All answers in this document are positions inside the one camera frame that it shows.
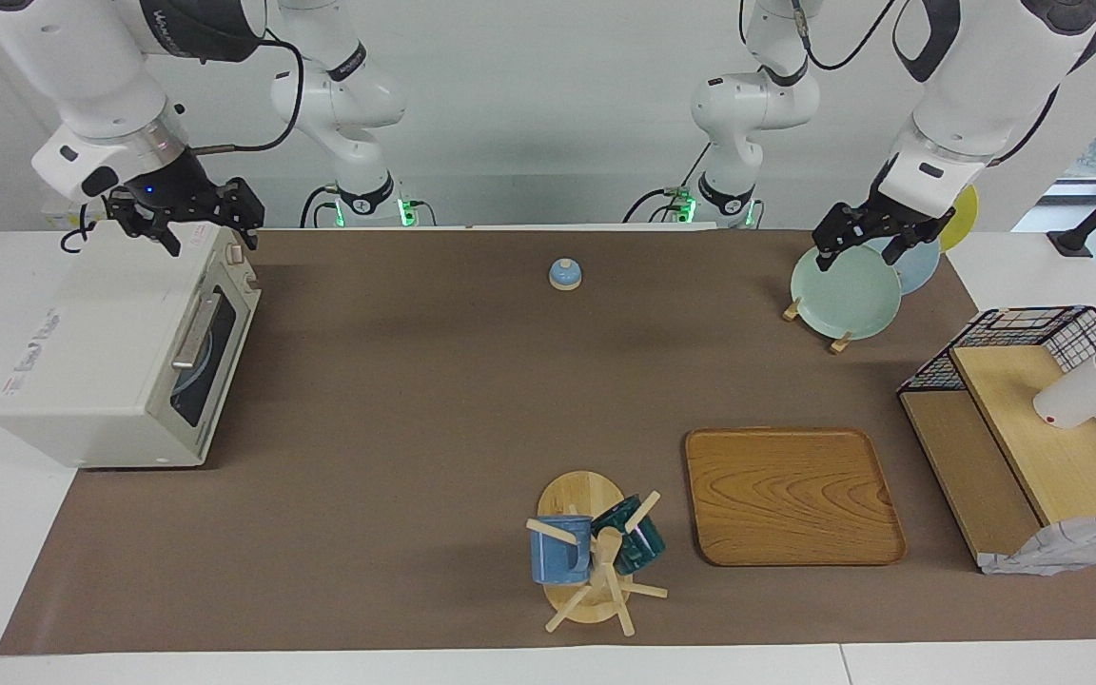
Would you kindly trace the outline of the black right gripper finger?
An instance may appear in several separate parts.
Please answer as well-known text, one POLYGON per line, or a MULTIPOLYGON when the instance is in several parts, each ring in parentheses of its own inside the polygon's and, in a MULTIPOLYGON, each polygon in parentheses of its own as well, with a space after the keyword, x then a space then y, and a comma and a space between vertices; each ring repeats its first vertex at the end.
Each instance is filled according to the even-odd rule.
POLYGON ((180 242, 169 229, 165 213, 144 214, 142 209, 145 208, 134 198, 129 190, 109 192, 109 219, 118 222, 127 237, 151 240, 158 246, 163 246, 170 256, 179 256, 180 242))
POLYGON ((248 250, 256 250, 265 208, 244 178, 231 178, 217 187, 217 222, 235 230, 248 250))

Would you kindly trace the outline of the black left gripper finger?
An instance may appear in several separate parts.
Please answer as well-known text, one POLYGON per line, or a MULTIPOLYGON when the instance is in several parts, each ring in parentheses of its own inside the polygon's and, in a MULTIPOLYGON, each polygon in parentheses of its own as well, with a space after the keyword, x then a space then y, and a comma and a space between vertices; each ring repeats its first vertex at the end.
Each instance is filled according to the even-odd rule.
POLYGON ((944 213, 939 218, 922 222, 909 222, 902 225, 897 235, 892 235, 888 246, 883 248, 883 260, 886 264, 895 265, 900 256, 911 248, 920 244, 931 244, 941 235, 945 226, 952 220, 955 212, 944 213))
POLYGON ((812 231, 817 247, 817 267, 821 272, 827 272, 841 253, 850 247, 861 246, 867 240, 861 225, 865 214, 864 207, 845 203, 836 203, 827 209, 826 216, 812 231))

